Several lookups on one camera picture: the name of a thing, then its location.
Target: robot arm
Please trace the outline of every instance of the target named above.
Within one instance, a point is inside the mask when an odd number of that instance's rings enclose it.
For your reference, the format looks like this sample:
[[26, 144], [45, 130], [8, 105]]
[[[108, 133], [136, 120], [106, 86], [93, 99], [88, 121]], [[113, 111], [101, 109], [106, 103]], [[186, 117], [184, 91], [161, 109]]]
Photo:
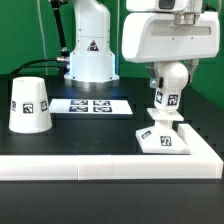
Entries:
[[159, 85], [162, 61], [185, 60], [190, 75], [199, 58], [216, 56], [219, 20], [216, 12], [203, 12], [203, 0], [127, 0], [131, 13], [125, 20], [122, 53], [127, 61], [147, 63], [152, 81]]
[[156, 88], [156, 108], [148, 108], [155, 125], [138, 130], [136, 137], [145, 153], [189, 154], [172, 123], [183, 120], [176, 110], [199, 59], [219, 50], [218, 14], [203, 13], [203, 0], [127, 0], [126, 5], [132, 13], [124, 23], [122, 54], [146, 63]]

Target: upside-down cup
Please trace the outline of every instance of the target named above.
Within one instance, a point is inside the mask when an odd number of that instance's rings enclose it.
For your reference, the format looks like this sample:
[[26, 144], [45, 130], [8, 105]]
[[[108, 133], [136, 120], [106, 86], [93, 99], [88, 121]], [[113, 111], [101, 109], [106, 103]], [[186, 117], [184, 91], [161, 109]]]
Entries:
[[9, 129], [32, 134], [52, 127], [44, 79], [21, 77], [13, 80]]

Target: triangular warning sticker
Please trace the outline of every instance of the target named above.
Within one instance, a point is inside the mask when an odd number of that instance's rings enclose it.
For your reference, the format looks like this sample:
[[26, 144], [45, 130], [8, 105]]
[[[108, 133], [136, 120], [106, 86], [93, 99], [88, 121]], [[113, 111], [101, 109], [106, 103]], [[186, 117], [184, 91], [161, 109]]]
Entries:
[[93, 40], [92, 43], [89, 45], [87, 51], [99, 51], [95, 40]]

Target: black tabletop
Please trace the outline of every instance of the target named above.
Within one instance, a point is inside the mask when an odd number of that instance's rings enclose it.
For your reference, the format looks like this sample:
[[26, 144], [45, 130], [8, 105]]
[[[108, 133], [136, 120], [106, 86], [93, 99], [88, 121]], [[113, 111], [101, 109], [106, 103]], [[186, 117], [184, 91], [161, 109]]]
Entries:
[[[51, 130], [27, 136], [8, 129], [12, 78], [0, 77], [1, 155], [142, 153], [135, 131], [153, 125], [146, 112], [154, 101], [148, 79], [123, 78], [117, 87], [87, 91], [65, 86], [56, 76], [44, 77], [49, 101], [125, 99], [133, 115], [52, 114]], [[179, 112], [223, 159], [224, 113], [190, 87], [183, 91]], [[221, 224], [223, 183], [223, 179], [0, 182], [0, 223]]]

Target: gray cable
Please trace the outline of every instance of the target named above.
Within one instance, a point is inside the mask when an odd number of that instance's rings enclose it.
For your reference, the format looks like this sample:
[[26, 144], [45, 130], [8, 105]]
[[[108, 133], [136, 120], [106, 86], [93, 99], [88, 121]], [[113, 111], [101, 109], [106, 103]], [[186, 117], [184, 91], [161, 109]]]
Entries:
[[219, 3], [219, 6], [218, 6], [218, 13], [220, 14], [221, 13], [221, 10], [222, 10], [222, 0], [218, 0], [218, 3]]
[[40, 9], [40, 0], [37, 0], [37, 11], [38, 11], [39, 24], [40, 24], [42, 44], [43, 44], [44, 58], [46, 59], [47, 58], [47, 50], [46, 50], [46, 41], [45, 41], [44, 28], [43, 28], [41, 9]]

